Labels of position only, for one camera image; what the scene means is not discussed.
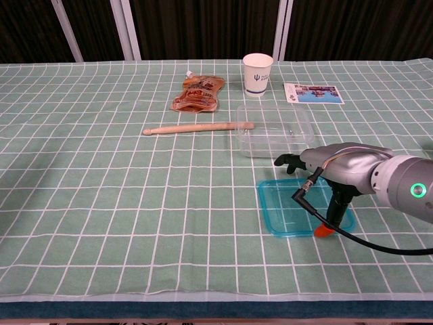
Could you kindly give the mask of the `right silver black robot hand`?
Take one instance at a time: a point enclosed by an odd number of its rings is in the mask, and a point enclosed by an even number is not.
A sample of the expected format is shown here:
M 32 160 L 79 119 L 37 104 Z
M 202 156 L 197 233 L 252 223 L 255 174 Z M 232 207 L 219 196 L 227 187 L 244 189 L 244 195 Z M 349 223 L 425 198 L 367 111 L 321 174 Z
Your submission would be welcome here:
M 314 231 L 316 237 L 324 238 L 340 227 L 355 196 L 374 193 L 371 185 L 373 170 L 393 156 L 392 150 L 387 148 L 344 142 L 309 148 L 301 154 L 282 154 L 275 159 L 274 165 L 287 165 L 289 175 L 296 169 L 312 173 L 292 198 L 313 216 L 317 210 L 304 198 L 306 193 L 320 177 L 331 187 L 332 197 L 325 222 Z

